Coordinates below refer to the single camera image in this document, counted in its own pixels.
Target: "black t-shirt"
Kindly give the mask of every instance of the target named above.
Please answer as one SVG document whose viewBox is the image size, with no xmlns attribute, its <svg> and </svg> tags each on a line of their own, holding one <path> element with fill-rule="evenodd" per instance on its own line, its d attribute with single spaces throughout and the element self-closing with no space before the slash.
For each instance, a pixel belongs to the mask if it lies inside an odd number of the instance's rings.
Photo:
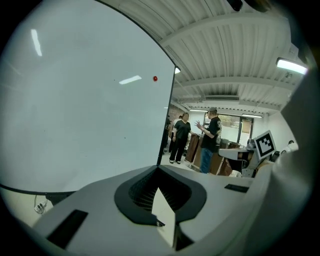
<svg viewBox="0 0 320 256">
<path fill-rule="evenodd" d="M 176 122 L 174 128 L 176 128 L 176 138 L 178 140 L 187 140 L 188 139 L 188 133 L 191 130 L 191 126 L 189 122 L 184 123 L 184 121 L 179 120 Z"/>
<path fill-rule="evenodd" d="M 214 135 L 213 138 L 210 138 L 207 135 L 204 135 L 201 148 L 208 149 L 211 152 L 218 152 L 221 138 L 221 120 L 219 117 L 214 117 L 211 119 L 210 124 L 207 130 Z"/>
</svg>

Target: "corrugated ceiling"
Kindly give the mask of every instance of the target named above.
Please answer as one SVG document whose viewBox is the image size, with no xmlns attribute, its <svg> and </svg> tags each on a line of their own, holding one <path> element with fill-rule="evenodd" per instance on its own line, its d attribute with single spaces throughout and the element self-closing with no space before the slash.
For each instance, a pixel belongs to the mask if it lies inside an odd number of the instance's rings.
<svg viewBox="0 0 320 256">
<path fill-rule="evenodd" d="M 282 57 L 300 63 L 284 17 L 259 13 L 243 2 L 239 12 L 226 0 L 105 0 L 134 19 L 181 69 L 173 99 L 235 95 L 264 104 L 263 113 L 285 105 L 302 75 L 276 67 Z M 221 102 L 205 102 L 208 107 Z M 238 105 L 238 110 L 255 107 Z"/>
</svg>

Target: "black vent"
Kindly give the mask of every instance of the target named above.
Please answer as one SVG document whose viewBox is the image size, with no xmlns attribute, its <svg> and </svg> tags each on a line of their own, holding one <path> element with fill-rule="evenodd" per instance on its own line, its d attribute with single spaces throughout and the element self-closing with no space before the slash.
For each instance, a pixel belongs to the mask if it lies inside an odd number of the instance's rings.
<svg viewBox="0 0 320 256">
<path fill-rule="evenodd" d="M 129 196 L 137 206 L 151 212 L 158 188 L 174 212 L 191 197 L 188 186 L 158 168 L 136 182 L 130 188 Z"/>
<path fill-rule="evenodd" d="M 239 97 L 235 96 L 206 96 L 206 100 L 210 101 L 238 101 Z"/>
<path fill-rule="evenodd" d="M 115 191 L 114 202 L 132 222 L 157 226 L 152 206 L 158 188 L 175 212 L 177 224 L 196 217 L 207 199 L 202 185 L 160 165 L 122 183 Z"/>
</svg>

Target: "black slot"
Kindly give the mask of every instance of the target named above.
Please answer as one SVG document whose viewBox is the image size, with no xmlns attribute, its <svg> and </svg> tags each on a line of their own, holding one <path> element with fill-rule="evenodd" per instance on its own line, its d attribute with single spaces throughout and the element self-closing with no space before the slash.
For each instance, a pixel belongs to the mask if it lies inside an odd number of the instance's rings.
<svg viewBox="0 0 320 256">
<path fill-rule="evenodd" d="M 74 210 L 64 221 L 47 237 L 47 239 L 65 249 L 75 235 L 88 213 L 81 210 Z"/>
<path fill-rule="evenodd" d="M 232 184 L 228 184 L 224 188 L 227 190 L 233 190 L 233 191 L 238 191 L 242 193 L 247 193 L 249 189 L 249 187 L 247 186 L 239 186 L 239 185 L 232 185 Z"/>
</svg>

